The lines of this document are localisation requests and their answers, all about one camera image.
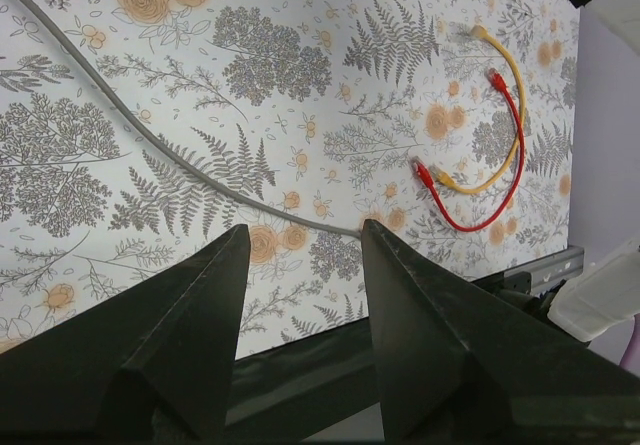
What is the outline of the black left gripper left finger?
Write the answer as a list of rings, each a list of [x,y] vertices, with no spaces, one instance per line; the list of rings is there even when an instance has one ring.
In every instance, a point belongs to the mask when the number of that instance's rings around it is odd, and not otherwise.
[[[1,440],[219,443],[243,312],[249,231],[1,357]]]

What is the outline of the aluminium table frame rail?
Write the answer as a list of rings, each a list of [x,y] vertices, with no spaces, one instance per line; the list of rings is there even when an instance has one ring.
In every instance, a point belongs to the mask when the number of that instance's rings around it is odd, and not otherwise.
[[[506,281],[524,278],[527,274],[531,295],[540,295],[562,280],[579,276],[584,270],[584,249],[570,245],[566,250],[504,270]]]

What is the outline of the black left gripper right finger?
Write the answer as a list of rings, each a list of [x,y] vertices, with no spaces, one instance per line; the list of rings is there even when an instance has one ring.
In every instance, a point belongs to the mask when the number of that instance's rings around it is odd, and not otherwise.
[[[635,444],[639,380],[423,257],[361,233],[389,444]]]

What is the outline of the floral patterned table mat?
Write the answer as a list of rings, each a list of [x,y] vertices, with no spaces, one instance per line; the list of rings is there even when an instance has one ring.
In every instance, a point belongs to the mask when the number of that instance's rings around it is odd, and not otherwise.
[[[1,348],[251,239],[238,355],[362,318],[382,222],[474,279],[566,249],[568,0],[1,0]]]

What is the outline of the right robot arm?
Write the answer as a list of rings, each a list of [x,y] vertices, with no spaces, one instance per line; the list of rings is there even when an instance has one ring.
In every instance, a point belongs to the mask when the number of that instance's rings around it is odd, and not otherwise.
[[[639,313],[639,237],[568,280],[547,318],[581,342],[591,341]]]

